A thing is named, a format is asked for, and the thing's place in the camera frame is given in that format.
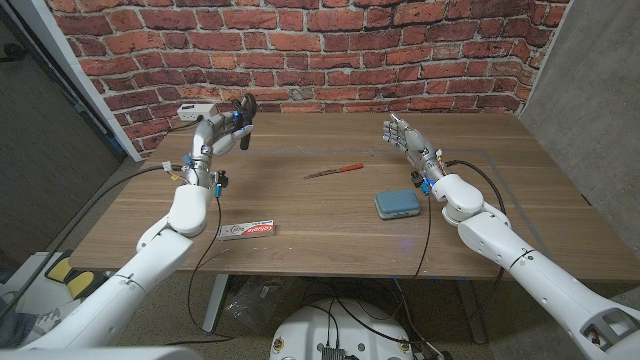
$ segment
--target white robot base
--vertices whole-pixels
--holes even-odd
[[[395,320],[374,318],[390,318],[382,310],[365,302],[360,302],[361,307],[357,300],[340,299],[340,301],[367,326],[395,339],[408,340],[406,331]],[[335,323],[327,312],[333,315]],[[329,346],[327,346],[327,327]],[[269,359],[411,360],[413,359],[413,350],[409,344],[391,341],[367,330],[353,319],[337,301],[325,299],[313,303],[312,306],[304,306],[280,325],[271,342]]]

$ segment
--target toothpaste box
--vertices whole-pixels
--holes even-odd
[[[271,236],[275,232],[273,220],[256,221],[252,223],[223,225],[220,227],[218,239],[233,240],[260,236]]]

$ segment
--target gray wall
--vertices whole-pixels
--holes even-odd
[[[640,2],[575,1],[520,120],[640,259]]]

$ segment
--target blue case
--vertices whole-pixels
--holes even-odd
[[[384,191],[375,198],[380,218],[384,220],[417,215],[420,202],[412,189]]]

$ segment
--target brick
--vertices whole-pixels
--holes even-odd
[[[378,88],[374,87],[361,87],[358,89],[359,100],[372,100],[378,96]]]
[[[529,0],[474,0],[473,18],[500,18],[529,14]]]
[[[107,14],[107,19],[118,31],[129,31],[142,28],[140,19],[135,11],[126,9],[118,10]]]
[[[269,34],[269,41],[280,51],[320,51],[320,37],[312,34]]]
[[[529,60],[529,55],[531,54],[531,50],[524,41],[517,41],[516,44],[511,49],[511,55],[517,56],[522,60],[522,62],[526,63]]]
[[[73,40],[73,38],[67,38],[67,42],[71,47],[71,51],[73,51],[73,55],[75,55],[76,57],[82,56],[82,50],[80,49],[80,46],[78,45],[78,43],[75,40]]]
[[[203,68],[210,68],[211,61],[209,55],[201,52],[165,52],[162,54],[164,62],[168,67],[187,68],[192,66],[199,66]]]
[[[349,85],[349,74],[342,71],[332,71],[327,73],[327,85]]]
[[[108,60],[80,60],[82,70],[89,76],[122,74],[137,70],[138,66],[128,57],[111,58]]]
[[[531,95],[531,88],[522,84],[518,84],[514,93],[518,97],[518,99],[527,101],[529,99],[529,95]]]
[[[468,18],[471,16],[471,3],[473,0],[452,0],[447,9],[448,20]]]
[[[275,29],[278,21],[275,11],[260,9],[226,10],[223,15],[230,29]]]
[[[349,50],[349,36],[345,34],[330,35],[324,34],[324,51],[347,51]]]
[[[467,76],[485,76],[487,69],[489,69],[488,61],[469,61],[469,65],[467,65]]]
[[[500,36],[502,30],[502,20],[500,19],[484,19],[480,21],[478,33],[484,38],[494,38]]]
[[[510,78],[497,78],[493,83],[494,92],[512,92],[516,89],[518,81]]]
[[[322,104],[317,102],[308,103],[283,103],[282,112],[285,113],[313,113],[322,112]]]
[[[364,11],[362,10],[317,10],[307,15],[309,31],[360,30],[363,22]]]
[[[303,15],[299,10],[278,10],[280,29],[302,31]]]
[[[236,61],[233,54],[211,54],[211,63],[216,69],[233,70],[236,68]]]
[[[322,7],[345,7],[349,0],[322,0]]]
[[[462,55],[468,58],[505,57],[511,52],[509,41],[468,42],[462,46]]]
[[[120,5],[144,5],[143,0],[79,0],[78,3],[85,12],[101,11]]]
[[[185,86],[179,88],[178,91],[180,91],[180,95],[182,95],[183,99],[220,99],[218,89],[208,86]]]
[[[143,69],[164,67],[162,55],[157,51],[136,55],[136,61]]]
[[[102,15],[95,16],[54,16],[60,30],[65,35],[108,35],[111,34],[111,26]]]
[[[160,98],[162,98],[162,100],[164,101],[174,101],[174,100],[182,99],[180,92],[175,87],[167,86],[167,87],[159,88],[157,89],[157,91],[158,91],[158,95],[160,95]]]
[[[429,94],[444,94],[447,91],[448,80],[429,80],[427,92]]]
[[[207,71],[206,77],[214,85],[248,86],[251,82],[249,73],[236,71]]]
[[[267,35],[263,32],[244,32],[244,47],[249,49],[266,49]]]
[[[275,81],[273,79],[273,73],[267,71],[254,71],[251,73],[253,77],[253,84],[255,86],[273,86]]]
[[[264,2],[275,7],[300,9],[317,9],[320,5],[319,0],[265,0]]]
[[[397,3],[401,3],[402,0],[355,0],[353,5],[359,7],[367,6],[389,6]]]
[[[189,37],[193,46],[202,50],[242,50],[242,38],[237,33],[192,32]]]
[[[362,54],[362,62],[365,67],[380,67],[384,63],[385,53],[364,53]]]
[[[402,43],[404,45],[422,44],[427,35],[427,27],[424,25],[407,26],[402,30]]]
[[[344,112],[344,104],[340,103],[325,103],[324,112],[326,113],[341,113]]]
[[[96,79],[96,80],[91,80],[91,82],[93,83],[93,86],[96,88],[96,90],[98,90],[100,94],[104,94],[104,85],[102,84],[102,81]]]
[[[476,106],[479,108],[502,107],[517,111],[520,107],[520,101],[510,95],[482,95],[478,96]]]
[[[92,38],[76,38],[85,56],[104,56],[107,48],[101,41]]]
[[[184,70],[182,71],[182,76],[184,77],[184,81],[187,84],[196,84],[196,83],[206,83],[207,78],[204,76],[204,72],[202,70]]]
[[[493,79],[453,79],[448,93],[486,93],[493,88]]]
[[[284,55],[274,54],[238,54],[238,65],[245,69],[284,69]]]
[[[317,100],[355,100],[358,96],[355,87],[316,88],[315,91]]]
[[[323,72],[306,72],[306,71],[280,71],[276,74],[278,85],[324,85]]]
[[[380,94],[385,98],[405,97],[409,95],[418,95],[424,92],[425,82],[417,82],[413,84],[396,84],[383,86]]]
[[[309,67],[312,69],[359,68],[360,54],[311,55]]]
[[[229,6],[231,0],[175,0],[176,6],[181,7],[206,7],[206,6]]]
[[[450,109],[453,105],[453,101],[453,96],[411,98],[409,110]]]
[[[431,57],[431,46],[415,46],[412,48],[394,50],[387,53],[387,65],[398,65],[420,62]]]
[[[145,49],[164,49],[164,40],[157,32],[137,31],[105,39],[107,47],[114,54],[124,54]]]
[[[151,111],[148,108],[127,111],[127,115],[129,115],[132,123],[153,119],[153,115],[151,115]]]
[[[150,110],[155,118],[163,118],[178,115],[178,109],[180,108],[180,103],[175,104],[160,104],[151,106]]]
[[[467,67],[465,62],[426,64],[422,66],[423,79],[462,76]]]
[[[418,80],[420,66],[409,66],[398,69],[398,81]]]
[[[446,2],[410,3],[398,5],[393,17],[394,25],[434,23],[444,19]]]
[[[455,109],[472,108],[475,106],[477,100],[477,95],[456,96],[456,99],[453,102],[453,107]]]
[[[459,44],[436,44],[433,47],[433,60],[457,59],[460,57]]]
[[[123,90],[133,90],[135,87],[133,83],[131,83],[131,78],[104,78],[102,79],[104,83],[110,90],[113,91],[123,91]]]
[[[280,104],[258,104],[258,112],[282,112]]]
[[[140,137],[156,135],[163,131],[169,130],[170,127],[171,126],[169,125],[169,121],[167,121],[167,119],[161,119],[144,123],[136,123],[131,126],[125,126],[123,130],[129,137],[129,139],[137,139]]]
[[[307,54],[287,54],[287,67],[306,70],[309,68],[309,57]]]
[[[182,73],[177,70],[146,71],[133,76],[139,88],[160,84],[181,85],[184,84]]]
[[[356,102],[345,104],[345,110],[349,113],[358,113],[358,112],[386,112],[387,111],[387,103],[386,102]]]
[[[473,38],[478,27],[477,21],[456,21],[429,27],[427,41],[460,41]]]
[[[164,33],[162,37],[169,49],[186,49],[189,47],[189,39],[184,33]]]
[[[62,12],[77,12],[78,8],[74,0],[50,0],[49,4],[53,10]]]
[[[533,81],[533,71],[525,69],[519,61],[501,61],[491,65],[492,76],[515,76],[525,85],[531,85]]]
[[[379,50],[398,46],[400,30],[370,31],[349,35],[351,50]]]
[[[546,4],[532,4],[531,5],[531,23],[535,25],[541,25],[544,20],[544,16],[547,14],[547,5]]]
[[[124,113],[114,114],[113,116],[116,118],[120,126],[125,126],[130,124],[129,120],[127,119],[127,115]]]
[[[367,28],[387,27],[391,24],[390,8],[371,8],[367,10]]]
[[[200,27],[205,30],[220,30],[224,26],[222,15],[218,10],[197,10],[196,16]]]
[[[349,83],[352,85],[388,84],[395,82],[396,79],[397,74],[393,69],[360,70],[351,72]]]
[[[109,106],[109,109],[114,111],[134,106],[156,104],[160,100],[155,90],[145,90],[109,96],[105,98],[104,101],[107,103],[107,106]]]

